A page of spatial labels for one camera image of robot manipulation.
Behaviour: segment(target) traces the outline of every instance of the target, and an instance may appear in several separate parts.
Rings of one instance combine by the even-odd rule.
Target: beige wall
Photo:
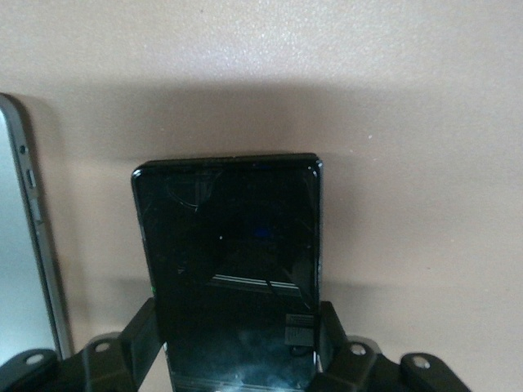
[[[312,151],[347,332],[521,391],[521,4],[2,0],[77,349],[150,294],[134,167]]]

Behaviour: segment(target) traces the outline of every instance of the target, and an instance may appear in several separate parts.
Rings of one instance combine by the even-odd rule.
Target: cracked screen
[[[320,166],[294,154],[134,172],[177,390],[302,390],[314,376]]]

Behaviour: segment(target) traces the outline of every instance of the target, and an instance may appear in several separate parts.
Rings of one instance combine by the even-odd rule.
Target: tablet
[[[71,354],[39,183],[18,104],[0,95],[0,365],[22,351]]]

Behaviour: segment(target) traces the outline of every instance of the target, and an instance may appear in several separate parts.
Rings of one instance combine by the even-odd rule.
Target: mounting hole
[[[360,345],[358,343],[355,343],[354,345],[351,346],[351,352],[354,355],[365,355],[365,354],[367,354],[367,350],[362,345]]]
[[[95,351],[96,351],[97,353],[101,353],[101,352],[103,352],[103,351],[106,351],[106,350],[109,348],[109,346],[110,346],[110,344],[107,343],[106,341],[104,341],[103,343],[100,343],[99,345],[97,345],[97,346],[95,347]]]
[[[431,366],[431,363],[428,362],[424,357],[421,355],[416,355],[412,358],[412,361],[414,362],[414,366],[420,369],[428,369]]]
[[[34,365],[35,363],[40,362],[43,359],[43,354],[35,354],[31,355],[29,358],[25,360],[25,363],[28,365]]]

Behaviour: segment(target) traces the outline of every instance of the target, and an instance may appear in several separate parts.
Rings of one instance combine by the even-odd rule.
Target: black smartphone
[[[321,167],[285,154],[133,172],[177,391],[303,390],[315,375]]]

